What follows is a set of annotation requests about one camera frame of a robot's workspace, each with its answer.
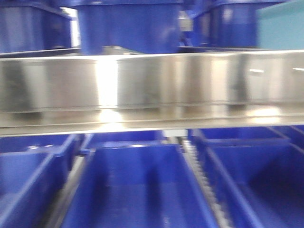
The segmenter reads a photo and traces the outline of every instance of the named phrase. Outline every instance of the toothed rail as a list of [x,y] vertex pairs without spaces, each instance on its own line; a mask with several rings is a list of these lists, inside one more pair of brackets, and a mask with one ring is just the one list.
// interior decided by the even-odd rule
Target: toothed rail
[[183,139],[182,146],[184,148],[186,159],[190,163],[195,177],[199,183],[199,186],[207,198],[207,201],[213,211],[213,214],[218,222],[220,228],[234,228],[231,220],[228,218],[227,213],[218,202],[213,188],[210,186],[207,174],[203,169],[203,165],[198,160],[198,152],[195,146],[187,139]]

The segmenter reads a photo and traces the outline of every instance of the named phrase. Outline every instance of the teal bin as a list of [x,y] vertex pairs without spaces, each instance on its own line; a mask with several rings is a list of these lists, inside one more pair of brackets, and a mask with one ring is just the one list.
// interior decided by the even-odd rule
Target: teal bin
[[292,0],[258,11],[258,46],[266,49],[304,48],[304,1]]

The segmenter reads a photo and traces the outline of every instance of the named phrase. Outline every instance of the blue crate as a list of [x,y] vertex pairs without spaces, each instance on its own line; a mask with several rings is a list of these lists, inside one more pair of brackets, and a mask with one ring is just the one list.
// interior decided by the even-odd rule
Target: blue crate
[[207,151],[204,169],[236,228],[303,226],[303,150],[289,144]]
[[269,127],[230,127],[189,130],[189,138],[204,146],[287,144],[290,139]]
[[58,171],[50,153],[0,154],[0,228],[36,227],[63,187]]
[[180,39],[181,0],[61,0],[78,10],[81,49],[100,55],[103,46],[147,54],[174,53]]
[[209,45],[256,47],[256,10],[285,0],[218,0],[210,8]]
[[258,15],[258,45],[274,50],[304,49],[304,2],[291,0],[261,9]]
[[54,153],[62,173],[58,176],[65,182],[72,169],[74,156],[78,152],[82,135],[39,135],[0,138],[0,154],[8,152],[48,152]]
[[33,2],[0,2],[0,53],[71,48],[71,18]]
[[61,228],[218,228],[179,146],[92,156]]
[[162,131],[91,133],[87,134],[81,150],[132,145],[159,145],[162,140],[165,140]]

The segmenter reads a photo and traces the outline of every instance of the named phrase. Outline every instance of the stainless steel shelf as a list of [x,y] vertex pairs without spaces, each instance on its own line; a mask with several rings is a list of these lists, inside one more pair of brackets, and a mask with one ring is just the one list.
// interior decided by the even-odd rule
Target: stainless steel shelf
[[302,50],[52,55],[0,58],[1,136],[304,123]]

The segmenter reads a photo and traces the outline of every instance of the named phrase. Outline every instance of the bin divider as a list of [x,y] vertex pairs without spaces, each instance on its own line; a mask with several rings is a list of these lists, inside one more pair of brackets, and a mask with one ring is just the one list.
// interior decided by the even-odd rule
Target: bin divider
[[53,210],[49,216],[44,228],[60,228],[63,219],[67,213],[70,203],[76,193],[80,178],[87,164],[85,156],[77,156],[73,169],[71,170],[68,181],[60,191],[59,196],[54,203]]
[[193,146],[187,138],[183,138],[181,144],[184,149],[184,157],[197,179],[200,189],[203,195],[206,197],[208,204],[210,205],[213,215],[216,218],[220,228],[234,228],[232,220],[229,219],[227,213],[223,210],[221,204],[218,202],[213,188],[209,183],[207,174],[203,169],[203,165],[199,162],[198,152],[195,146]]

